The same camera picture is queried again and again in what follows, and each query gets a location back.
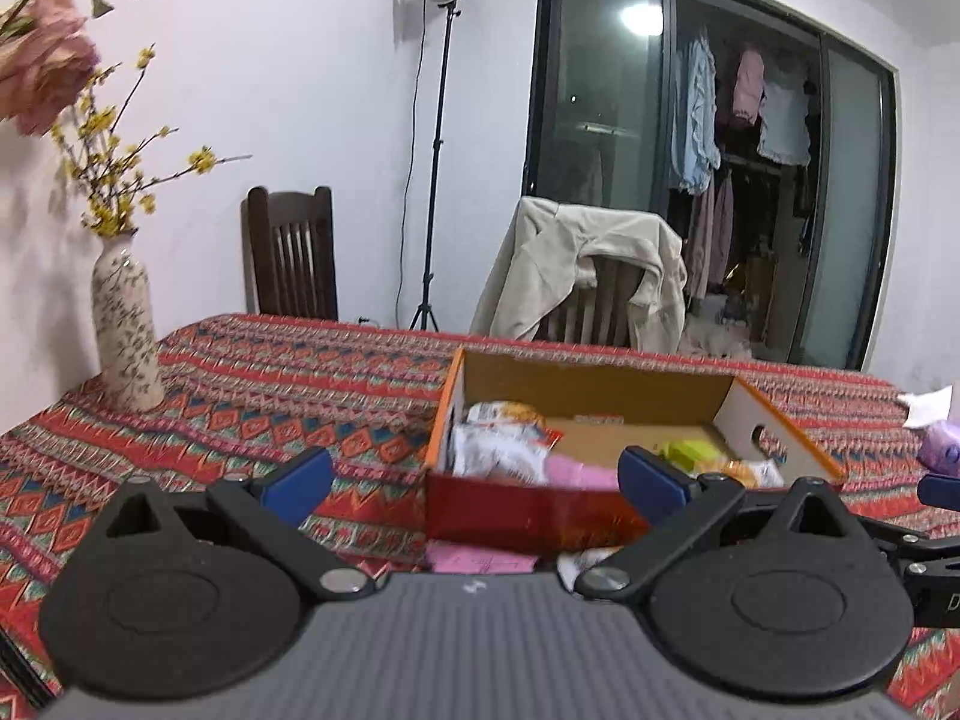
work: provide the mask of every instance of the open cardboard box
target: open cardboard box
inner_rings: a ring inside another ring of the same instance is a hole
[[[736,376],[570,365],[460,349],[440,396],[427,447],[428,538],[528,555],[632,541],[647,523],[616,491],[559,490],[452,476],[451,434],[474,403],[512,400],[563,432],[554,451],[615,469],[626,446],[656,452],[669,440],[710,440],[728,456],[761,461],[766,429],[786,453],[787,485],[800,476],[843,484],[839,464],[762,394]]]

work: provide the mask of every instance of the light stand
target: light stand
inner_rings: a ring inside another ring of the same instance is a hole
[[[431,260],[433,258],[433,218],[437,210],[437,172],[440,167],[440,146],[443,141],[440,139],[440,128],[443,125],[443,95],[446,92],[446,65],[450,56],[450,28],[453,27],[453,19],[460,15],[457,10],[457,1],[441,5],[446,8],[446,33],[443,35],[443,65],[440,66],[440,98],[437,101],[437,131],[433,139],[433,169],[430,172],[430,204],[426,215],[426,255],[424,256],[424,292],[421,295],[421,304],[416,308],[414,319],[410,322],[410,329],[416,327],[419,321],[419,328],[426,330],[427,321],[433,325],[435,332],[440,332],[437,326],[437,318],[433,316],[433,307],[430,305],[430,282],[433,280],[433,274],[430,272]]]

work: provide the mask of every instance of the blue gripper pad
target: blue gripper pad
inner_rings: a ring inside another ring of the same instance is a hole
[[[699,491],[691,479],[642,446],[628,446],[616,466],[620,492],[651,525],[683,509]]]
[[[265,509],[299,528],[313,509],[330,495],[333,460],[325,449],[313,447],[251,484],[250,492]]]
[[[929,473],[917,485],[917,497],[925,506],[960,512],[960,479]]]

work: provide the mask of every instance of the pink shirt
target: pink shirt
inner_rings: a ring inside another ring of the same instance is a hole
[[[763,57],[754,49],[744,50],[733,88],[733,117],[748,124],[757,121],[763,97]]]

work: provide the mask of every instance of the metal screw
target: metal screw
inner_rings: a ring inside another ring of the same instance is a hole
[[[360,592],[370,578],[358,568],[331,568],[320,577],[320,586],[338,595]]]
[[[595,565],[584,571],[584,583],[596,592],[617,592],[630,584],[630,574],[611,565]]]

